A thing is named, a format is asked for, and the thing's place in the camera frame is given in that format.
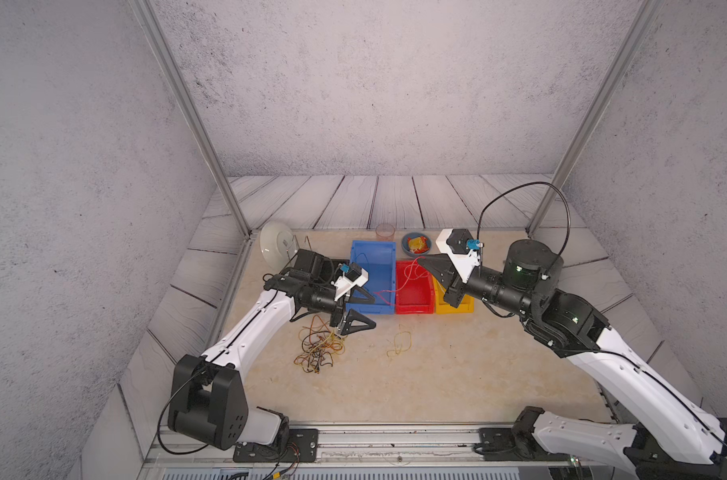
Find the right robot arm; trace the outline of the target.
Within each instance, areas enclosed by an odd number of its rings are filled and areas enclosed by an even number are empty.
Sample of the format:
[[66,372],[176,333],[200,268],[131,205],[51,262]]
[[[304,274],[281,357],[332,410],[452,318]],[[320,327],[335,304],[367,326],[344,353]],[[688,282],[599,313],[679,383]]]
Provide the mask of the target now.
[[569,455],[609,465],[637,479],[727,479],[727,417],[688,400],[625,342],[583,297],[559,287],[561,256],[547,245],[517,240],[503,270],[481,263],[481,241],[445,230],[439,253],[419,259],[457,306],[473,297],[499,317],[515,316],[535,341],[597,381],[635,417],[631,424],[563,417],[525,408],[499,448],[477,453],[539,460]]

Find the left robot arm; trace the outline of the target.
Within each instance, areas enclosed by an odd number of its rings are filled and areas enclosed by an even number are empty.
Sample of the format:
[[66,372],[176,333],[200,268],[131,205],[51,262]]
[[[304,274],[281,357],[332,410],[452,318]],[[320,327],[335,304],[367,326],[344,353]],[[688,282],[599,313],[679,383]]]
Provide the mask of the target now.
[[361,302],[373,302],[364,289],[368,281],[369,273],[357,263],[299,250],[280,272],[265,277],[263,292],[229,333],[202,354],[177,362],[159,426],[219,450],[259,445],[280,460],[289,446],[289,419],[250,406],[247,375],[270,340],[303,313],[328,314],[341,336],[375,328],[375,321],[348,306],[357,293]]

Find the red yellow snack packet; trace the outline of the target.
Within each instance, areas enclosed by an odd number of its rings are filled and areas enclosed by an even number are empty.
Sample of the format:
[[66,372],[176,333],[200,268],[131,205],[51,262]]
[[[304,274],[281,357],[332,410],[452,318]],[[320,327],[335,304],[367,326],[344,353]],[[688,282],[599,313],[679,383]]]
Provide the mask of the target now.
[[425,235],[411,236],[407,238],[407,252],[419,256],[431,250],[431,240]]

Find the blue bowl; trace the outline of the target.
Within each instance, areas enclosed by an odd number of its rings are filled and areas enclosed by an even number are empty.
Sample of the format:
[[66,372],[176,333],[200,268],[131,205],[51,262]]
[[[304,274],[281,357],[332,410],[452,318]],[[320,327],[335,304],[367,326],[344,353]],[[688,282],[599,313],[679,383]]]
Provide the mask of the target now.
[[425,233],[409,232],[401,238],[401,249],[411,258],[428,254],[432,247],[433,241]]

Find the red storage bin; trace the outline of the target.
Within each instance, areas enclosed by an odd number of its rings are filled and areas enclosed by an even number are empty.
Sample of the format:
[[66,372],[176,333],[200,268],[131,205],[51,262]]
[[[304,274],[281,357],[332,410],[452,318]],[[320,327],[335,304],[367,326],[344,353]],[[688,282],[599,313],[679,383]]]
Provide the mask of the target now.
[[417,264],[417,261],[398,261],[395,313],[397,315],[421,315],[435,312],[433,276]]

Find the blue storage bin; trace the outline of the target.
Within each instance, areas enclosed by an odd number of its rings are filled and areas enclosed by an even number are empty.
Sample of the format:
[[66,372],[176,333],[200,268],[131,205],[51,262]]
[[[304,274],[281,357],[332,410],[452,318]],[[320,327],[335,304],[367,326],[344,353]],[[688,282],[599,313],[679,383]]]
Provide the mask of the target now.
[[367,316],[394,314],[397,290],[395,242],[354,240],[350,260],[369,273],[363,288],[373,296],[373,303],[354,304],[353,308]]

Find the black storage bin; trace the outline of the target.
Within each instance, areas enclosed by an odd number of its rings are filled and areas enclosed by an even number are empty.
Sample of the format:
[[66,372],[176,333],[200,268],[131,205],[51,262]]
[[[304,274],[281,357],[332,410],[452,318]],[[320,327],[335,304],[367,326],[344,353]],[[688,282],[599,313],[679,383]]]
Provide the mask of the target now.
[[324,261],[324,266],[322,269],[323,276],[325,277],[331,277],[336,278],[340,275],[340,267],[343,265],[348,265],[349,261],[345,259],[333,259],[333,258],[327,258]]

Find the pink plastic cup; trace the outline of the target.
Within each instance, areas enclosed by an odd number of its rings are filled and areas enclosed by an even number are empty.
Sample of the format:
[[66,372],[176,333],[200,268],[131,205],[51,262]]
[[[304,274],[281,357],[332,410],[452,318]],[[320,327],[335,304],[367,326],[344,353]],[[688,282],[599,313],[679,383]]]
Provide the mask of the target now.
[[375,228],[375,235],[379,241],[390,242],[395,237],[395,226],[391,223],[381,223]]

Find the white plate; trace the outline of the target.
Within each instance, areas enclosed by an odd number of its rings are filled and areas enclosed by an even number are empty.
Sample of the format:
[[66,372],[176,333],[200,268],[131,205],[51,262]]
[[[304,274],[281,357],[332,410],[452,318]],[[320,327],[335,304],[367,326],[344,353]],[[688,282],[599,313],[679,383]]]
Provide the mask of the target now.
[[293,230],[279,221],[267,222],[261,229],[259,240],[263,258],[273,272],[281,271],[299,250]]

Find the aluminium front rail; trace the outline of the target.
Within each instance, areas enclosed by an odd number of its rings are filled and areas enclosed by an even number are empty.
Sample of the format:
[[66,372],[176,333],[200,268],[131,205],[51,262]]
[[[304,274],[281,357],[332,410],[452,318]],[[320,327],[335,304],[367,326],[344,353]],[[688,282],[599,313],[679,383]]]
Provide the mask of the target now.
[[200,449],[163,429],[140,470],[142,479],[627,479],[629,473],[583,454],[487,461],[473,452],[481,424],[315,423],[284,461],[257,461],[239,444]]

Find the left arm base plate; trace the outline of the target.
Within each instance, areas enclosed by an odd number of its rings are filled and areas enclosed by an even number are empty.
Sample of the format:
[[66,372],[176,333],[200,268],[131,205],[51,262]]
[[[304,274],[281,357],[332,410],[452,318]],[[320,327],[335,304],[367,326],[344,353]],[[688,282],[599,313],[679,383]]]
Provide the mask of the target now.
[[319,430],[290,428],[280,435],[277,445],[239,443],[233,455],[235,463],[315,463],[318,458]]

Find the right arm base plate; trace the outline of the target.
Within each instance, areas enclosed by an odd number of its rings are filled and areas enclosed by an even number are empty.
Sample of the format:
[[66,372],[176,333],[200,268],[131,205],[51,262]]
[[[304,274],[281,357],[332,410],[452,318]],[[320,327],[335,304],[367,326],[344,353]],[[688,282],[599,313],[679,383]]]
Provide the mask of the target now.
[[473,452],[485,461],[555,462],[569,460],[567,454],[545,451],[533,435],[513,428],[481,428]]

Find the right aluminium frame post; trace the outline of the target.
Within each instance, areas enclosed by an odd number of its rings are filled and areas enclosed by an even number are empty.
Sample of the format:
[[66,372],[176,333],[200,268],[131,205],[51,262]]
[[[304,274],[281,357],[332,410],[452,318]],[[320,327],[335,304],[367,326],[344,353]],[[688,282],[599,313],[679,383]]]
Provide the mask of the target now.
[[633,62],[635,54],[637,54],[639,48],[643,45],[643,40],[645,40],[647,32],[651,29],[659,13],[659,8],[662,5],[663,2],[659,0],[645,0],[641,2],[639,11],[633,22],[631,22],[629,31],[623,42],[621,42],[615,58],[609,64],[609,69],[603,81],[599,84],[599,89],[591,105],[587,108],[587,113],[583,116],[581,125],[577,128],[569,147],[565,150],[565,154],[563,154],[559,164],[557,164],[557,169],[553,174],[553,178],[551,178],[551,184],[559,188],[559,190],[563,189],[571,172],[575,169],[585,146],[589,143],[591,134],[593,134],[595,128],[599,125],[605,110],[607,110],[607,106],[611,103],[611,98],[615,94],[615,90],[617,90],[619,84],[621,84],[621,80],[623,80],[623,76],[625,76],[627,70],[631,67],[631,62]]

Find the aluminium frame post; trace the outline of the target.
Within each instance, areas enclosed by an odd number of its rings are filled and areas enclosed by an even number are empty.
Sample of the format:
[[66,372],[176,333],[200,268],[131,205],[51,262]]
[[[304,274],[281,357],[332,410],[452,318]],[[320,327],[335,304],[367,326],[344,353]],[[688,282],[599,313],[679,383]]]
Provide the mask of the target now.
[[637,54],[639,48],[643,45],[643,40],[645,40],[647,32],[651,29],[659,13],[659,8],[662,5],[663,2],[659,0],[645,0],[641,2],[639,11],[633,22],[631,22],[629,31],[623,42],[621,42],[615,58],[609,64],[609,69],[603,81],[599,84],[599,89],[591,105],[587,108],[587,113],[583,116],[581,125],[577,128],[569,147],[565,150],[565,154],[563,154],[559,164],[557,164],[557,169],[553,174],[553,178],[551,178],[551,184],[559,188],[559,190],[563,189],[571,172],[575,169],[585,146],[589,143],[591,134],[593,134],[595,128],[599,125],[605,110],[607,110],[607,106],[611,103],[611,98],[615,94],[615,90],[617,90],[619,84],[621,84],[621,80],[623,80],[623,76],[625,76],[627,70],[631,67],[631,62],[633,62],[635,54]]
[[169,42],[163,32],[163,28],[157,18],[154,6],[148,0],[133,0],[130,2],[141,28],[149,42],[149,46],[161,67],[166,78],[167,84],[170,86],[173,96],[175,96],[177,104],[186,120],[189,130],[193,133],[195,142],[206,162],[213,178],[217,184],[219,192],[223,195],[225,204],[232,214],[235,222],[241,232],[249,237],[252,230],[247,222],[231,183],[229,182],[222,162],[219,160],[215,146],[205,128],[204,122],[197,110],[195,101],[191,96],[190,90],[183,78],[183,74],[175,60],[175,56]]

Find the left aluminium frame post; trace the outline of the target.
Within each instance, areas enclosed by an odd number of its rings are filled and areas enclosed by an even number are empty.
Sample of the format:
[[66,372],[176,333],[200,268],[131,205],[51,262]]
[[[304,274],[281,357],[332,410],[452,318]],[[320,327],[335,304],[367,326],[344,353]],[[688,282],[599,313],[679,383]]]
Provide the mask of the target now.
[[229,182],[222,162],[219,160],[215,146],[205,128],[204,122],[197,110],[195,101],[191,96],[190,90],[183,78],[183,74],[175,60],[175,56],[169,42],[163,32],[163,28],[157,18],[154,6],[148,0],[133,0],[130,2],[141,28],[149,42],[149,46],[161,67],[166,78],[167,84],[170,86],[173,96],[175,96],[177,104],[186,120],[189,130],[193,133],[195,142],[206,162],[213,178],[217,184],[219,192],[223,195],[225,204],[232,214],[235,222],[241,232],[249,237],[252,230],[247,222],[231,183]]

